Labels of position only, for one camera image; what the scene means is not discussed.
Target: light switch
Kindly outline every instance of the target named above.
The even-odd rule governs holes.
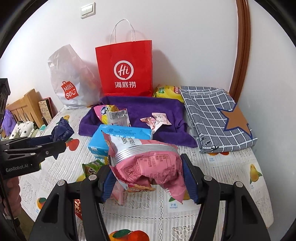
[[[96,3],[95,2],[88,4],[86,6],[83,6],[80,9],[80,17],[82,19],[90,17],[95,14],[96,14]]]

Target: brown star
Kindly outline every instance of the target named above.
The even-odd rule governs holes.
[[[237,106],[237,104],[235,104],[232,110],[223,110],[220,108],[218,109],[220,110],[222,115],[224,115],[227,118],[224,131],[231,131],[238,128],[244,131],[249,137],[252,138],[252,133],[249,129],[249,124],[244,115],[242,114],[240,108]]]

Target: silver screw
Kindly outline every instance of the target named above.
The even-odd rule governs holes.
[[[241,182],[236,182],[235,185],[236,185],[238,188],[242,188],[242,187],[244,186]]]
[[[204,179],[205,179],[206,181],[210,182],[213,178],[212,178],[211,176],[209,176],[209,175],[205,175],[205,176],[204,176]]]
[[[94,174],[90,175],[89,180],[91,180],[91,181],[96,180],[96,175],[94,175]]]
[[[65,181],[64,180],[59,180],[58,182],[57,182],[57,185],[58,186],[63,186],[65,184]]]

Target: gray checkered fabric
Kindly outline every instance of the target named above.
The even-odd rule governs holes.
[[[239,128],[224,131],[227,118],[217,108],[231,111],[235,106],[224,89],[181,86],[180,93],[201,153],[237,151],[255,145],[257,137],[250,127],[252,138]]]

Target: white bag handle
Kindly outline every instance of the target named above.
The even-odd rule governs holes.
[[[129,25],[131,27],[131,40],[133,41],[133,32],[134,32],[135,41],[136,41],[136,32],[135,32],[133,26],[131,25],[131,23],[127,19],[122,19],[122,20],[118,21],[117,24],[119,24],[121,21],[127,21],[129,23]],[[115,26],[114,26],[114,28],[112,30],[112,33],[111,33],[111,36],[110,36],[110,39],[109,39],[109,44],[111,44],[111,37],[112,37],[112,34],[113,34],[114,31],[115,31],[115,43],[116,43],[116,27],[117,27],[117,24],[115,24]]]

